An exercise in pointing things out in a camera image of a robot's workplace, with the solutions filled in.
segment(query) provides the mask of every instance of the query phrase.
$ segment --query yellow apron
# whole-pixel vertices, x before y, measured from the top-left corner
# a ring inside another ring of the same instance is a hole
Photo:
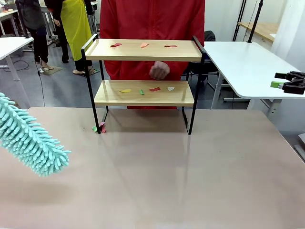
[[[61,21],[74,61],[81,59],[81,48],[92,36],[84,0],[65,0]]]

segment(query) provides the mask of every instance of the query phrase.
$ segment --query teal microfiber duster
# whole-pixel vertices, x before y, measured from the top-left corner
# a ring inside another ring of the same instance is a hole
[[[0,93],[0,141],[14,157],[30,167],[39,176],[48,176],[59,172],[69,164],[67,154],[57,139],[52,139],[48,132],[32,123],[36,118],[26,110],[14,106],[3,93]]]

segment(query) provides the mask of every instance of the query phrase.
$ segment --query shelf board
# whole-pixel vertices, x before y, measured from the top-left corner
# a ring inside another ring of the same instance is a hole
[[[149,91],[156,87],[161,90]],[[131,92],[120,92],[125,89]],[[187,81],[104,80],[94,102],[104,106],[193,106],[194,98]]]
[[[142,43],[149,43],[141,48]],[[121,46],[110,47],[115,43]],[[165,48],[164,45],[177,45]],[[184,61],[200,62],[201,52],[193,41],[96,39],[86,51],[92,61]]]

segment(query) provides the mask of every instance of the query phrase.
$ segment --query black stand pole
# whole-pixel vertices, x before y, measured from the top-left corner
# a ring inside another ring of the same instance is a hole
[[[238,23],[240,23],[243,19],[244,9],[246,7],[246,3],[247,3],[247,0],[243,0],[242,6],[241,6],[240,11],[239,11],[239,16],[238,16],[238,19],[237,19],[237,24],[236,24],[236,28],[235,28],[235,32],[234,32],[234,36],[233,36],[233,41],[236,41],[236,39],[237,39],[237,35],[238,35],[239,27],[240,27],[240,25]]]
[[[258,18],[259,18],[259,15],[260,15],[261,10],[262,10],[262,7],[263,7],[263,1],[264,1],[264,0],[261,0],[261,2],[260,2],[259,5],[258,5],[257,14],[256,14],[256,17],[255,17],[255,20],[254,20],[254,23],[253,23],[253,28],[252,28],[252,30],[251,30],[251,33],[250,33],[250,37],[249,37],[248,43],[252,43],[252,38],[253,38],[253,35],[254,35],[254,31],[255,31],[255,28],[256,28],[256,25],[257,25],[257,22],[258,22]]]

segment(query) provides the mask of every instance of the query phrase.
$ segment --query red paper piece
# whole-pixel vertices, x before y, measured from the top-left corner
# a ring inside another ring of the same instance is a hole
[[[177,47],[177,45],[168,45],[168,44],[166,44],[166,45],[164,45],[164,47],[165,48],[175,48],[175,47]]]
[[[117,46],[120,46],[120,45],[122,45],[122,44],[121,43],[115,43],[113,45],[110,45],[110,47],[117,47]]]
[[[161,90],[161,88],[160,88],[160,87],[156,87],[156,88],[150,88],[149,90],[150,90],[151,92],[155,92],[155,91]]]
[[[105,125],[102,126],[102,133],[105,134],[107,132]]]

